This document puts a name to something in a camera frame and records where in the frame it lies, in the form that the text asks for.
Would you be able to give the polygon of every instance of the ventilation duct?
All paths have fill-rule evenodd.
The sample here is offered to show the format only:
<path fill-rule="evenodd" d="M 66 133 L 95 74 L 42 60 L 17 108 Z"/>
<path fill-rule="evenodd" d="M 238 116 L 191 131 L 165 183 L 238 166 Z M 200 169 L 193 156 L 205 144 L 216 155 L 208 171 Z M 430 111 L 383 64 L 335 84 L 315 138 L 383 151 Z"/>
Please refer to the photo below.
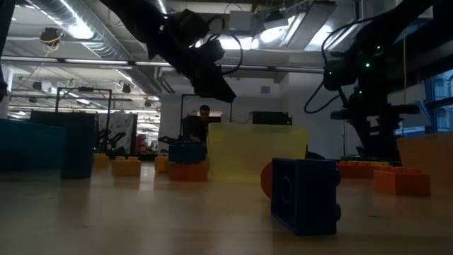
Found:
<path fill-rule="evenodd" d="M 83 45 L 105 60 L 131 60 L 132 56 L 118 42 L 102 21 L 82 0 L 26 0 L 41 13 L 54 21 L 65 33 L 76 39 L 92 39 L 102 42 L 85 42 Z M 156 0 L 164 9 L 163 0 Z M 118 70 L 144 93 L 160 95 L 161 87 L 139 67 Z"/>

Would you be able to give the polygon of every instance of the metal frame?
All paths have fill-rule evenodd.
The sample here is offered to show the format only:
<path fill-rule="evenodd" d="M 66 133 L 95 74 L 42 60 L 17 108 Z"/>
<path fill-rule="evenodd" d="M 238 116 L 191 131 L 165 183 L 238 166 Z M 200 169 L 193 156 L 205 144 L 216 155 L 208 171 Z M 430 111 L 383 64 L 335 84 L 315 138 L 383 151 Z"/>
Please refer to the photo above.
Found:
<path fill-rule="evenodd" d="M 195 94 L 182 94 L 181 95 L 181 109 L 180 109 L 180 117 L 179 117 L 179 135 L 183 135 L 183 107 L 184 107 L 184 98 L 186 96 L 197 96 Z M 229 104 L 229 122 L 233 122 L 233 102 Z"/>
<path fill-rule="evenodd" d="M 63 95 L 63 97 L 60 98 L 59 93 L 62 90 L 67 90 L 67 93 Z M 57 100 L 55 102 L 55 112 L 58 113 L 58 108 L 59 108 L 59 101 L 64 99 L 64 97 L 69 94 L 71 91 L 74 89 L 77 89 L 80 92 L 94 92 L 98 91 L 99 93 L 102 93 L 102 91 L 107 91 L 108 92 L 108 108 L 107 108 L 107 123 L 105 124 L 105 134 L 104 134 L 104 143 L 107 143 L 108 140 L 108 131 L 109 131 L 109 124 L 110 124 L 110 108 L 112 105 L 112 90 L 111 89 L 95 89 L 95 88 L 86 88 L 86 87 L 80 87 L 80 88 L 62 88 L 59 87 L 57 88 Z"/>

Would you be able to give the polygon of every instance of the cable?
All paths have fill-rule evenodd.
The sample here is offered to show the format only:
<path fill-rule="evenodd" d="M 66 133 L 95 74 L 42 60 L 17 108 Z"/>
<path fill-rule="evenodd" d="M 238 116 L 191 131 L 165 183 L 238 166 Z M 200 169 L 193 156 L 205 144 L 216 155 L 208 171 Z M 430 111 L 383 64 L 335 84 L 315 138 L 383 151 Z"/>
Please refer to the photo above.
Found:
<path fill-rule="evenodd" d="M 315 90 L 313 95 L 311 95 L 310 99 L 305 103 L 305 107 L 304 107 L 305 113 L 307 113 L 307 114 L 319 113 L 320 111 L 324 110 L 328 105 L 330 105 L 332 102 L 334 102 L 337 98 L 340 97 L 340 95 L 334 96 L 331 100 L 329 100 L 329 102 L 327 102 L 324 106 L 321 106 L 318 110 L 313 110 L 313 111 L 307 110 L 309 104 L 311 103 L 313 98 L 317 95 L 317 93 L 319 92 L 319 90 L 322 88 L 323 85 L 324 85 L 324 81 L 322 81 L 321 84 L 319 84 L 319 87 Z"/>
<path fill-rule="evenodd" d="M 19 86 L 18 86 L 17 88 L 15 88 L 14 90 L 17 90 L 17 89 L 19 89 L 20 87 L 22 87 L 22 86 L 23 86 L 23 85 L 31 78 L 31 76 L 36 72 L 36 70 L 41 66 L 41 64 L 37 65 L 37 66 L 34 68 L 34 70 L 30 73 L 30 75 L 28 75 L 28 77 L 25 79 L 25 81 L 23 81 L 23 82 L 21 83 L 21 85 L 19 85 Z"/>
<path fill-rule="evenodd" d="M 378 18 L 380 16 L 384 15 L 383 14 L 380 14 L 378 16 L 374 16 L 374 17 L 371 17 L 371 18 L 365 18 L 365 19 L 362 19 L 362 20 L 359 20 L 359 21 L 354 21 L 352 23 L 349 23 L 349 24 L 346 24 L 346 25 L 343 25 L 337 29 L 335 29 L 334 31 L 332 31 L 332 33 L 330 33 L 327 38 L 323 41 L 323 44 L 321 46 L 321 53 L 323 55 L 323 58 L 324 58 L 324 63 L 327 65 L 327 56 L 326 56 L 326 43 L 327 41 L 332 37 L 332 35 L 335 35 L 336 33 L 340 32 L 341 30 L 345 29 L 345 28 L 349 28 L 350 26 L 353 26 L 353 25 L 357 25 L 357 24 L 361 24 L 361 23 L 365 23 L 365 22 L 368 22 L 368 21 L 372 21 L 374 20 L 375 18 Z"/>
<path fill-rule="evenodd" d="M 241 44 L 241 41 L 235 36 L 235 35 L 231 35 L 233 39 L 235 39 L 236 42 L 238 42 L 239 44 L 239 50 L 241 51 L 241 58 L 239 59 L 239 63 L 236 67 L 234 67 L 233 69 L 229 70 L 229 71 L 226 71 L 226 72 L 223 72 L 222 75 L 227 75 L 227 74 L 232 74 L 234 73 L 235 71 L 237 71 L 239 69 L 239 67 L 241 67 L 242 65 L 242 60 L 243 60 L 243 48 L 242 48 L 242 44 Z"/>
<path fill-rule="evenodd" d="M 230 1 L 230 2 L 226 5 L 226 7 L 225 7 L 224 14 L 227 14 L 228 7 L 229 7 L 230 5 L 232 5 L 232 4 L 234 4 L 235 6 L 238 6 L 239 9 L 240 9 L 241 11 L 243 11 L 243 9 L 242 9 L 242 7 L 241 7 L 240 5 L 238 5 L 237 3 L 234 3 L 234 2 L 232 2 L 232 1 Z"/>
<path fill-rule="evenodd" d="M 41 40 L 41 35 L 42 35 L 42 33 L 41 33 L 41 34 L 40 34 L 40 41 L 41 41 L 42 43 L 55 43 L 55 42 L 57 42 L 58 40 L 62 39 L 63 34 L 64 34 L 64 33 L 61 32 L 57 38 L 52 39 L 52 40 L 48 40 L 48 41 L 44 41 L 44 40 Z"/>
<path fill-rule="evenodd" d="M 406 89 L 408 87 L 408 63 L 406 56 L 406 38 L 403 39 L 403 75 L 404 75 L 404 91 L 403 91 L 403 104 L 406 104 Z M 404 137 L 404 119 L 401 135 Z"/>

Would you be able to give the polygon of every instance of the orange foam block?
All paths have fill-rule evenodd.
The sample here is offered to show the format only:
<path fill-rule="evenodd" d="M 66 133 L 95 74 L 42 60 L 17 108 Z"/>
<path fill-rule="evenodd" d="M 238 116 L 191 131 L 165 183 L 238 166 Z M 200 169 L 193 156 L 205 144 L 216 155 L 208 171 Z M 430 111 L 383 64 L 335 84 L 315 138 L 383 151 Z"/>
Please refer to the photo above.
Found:
<path fill-rule="evenodd" d="M 373 179 L 375 166 L 369 162 L 341 161 L 337 165 L 341 178 Z"/>
<path fill-rule="evenodd" d="M 374 190 L 400 196 L 430 196 L 430 175 L 404 167 L 380 169 L 374 172 Z"/>
<path fill-rule="evenodd" d="M 171 181 L 207 181 L 206 163 L 170 164 L 168 176 Z"/>

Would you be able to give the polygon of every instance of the blue lego brick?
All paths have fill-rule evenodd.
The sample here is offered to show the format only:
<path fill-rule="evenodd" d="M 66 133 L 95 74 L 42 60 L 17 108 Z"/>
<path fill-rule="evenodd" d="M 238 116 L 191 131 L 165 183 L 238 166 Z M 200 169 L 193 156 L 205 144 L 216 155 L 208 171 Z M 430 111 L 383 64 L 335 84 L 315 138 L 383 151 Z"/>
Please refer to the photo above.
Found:
<path fill-rule="evenodd" d="M 335 234 L 340 179 L 334 161 L 273 159 L 272 216 L 295 235 Z"/>
<path fill-rule="evenodd" d="M 206 160 L 206 147 L 197 142 L 176 142 L 169 147 L 168 160 L 178 164 L 199 164 Z"/>

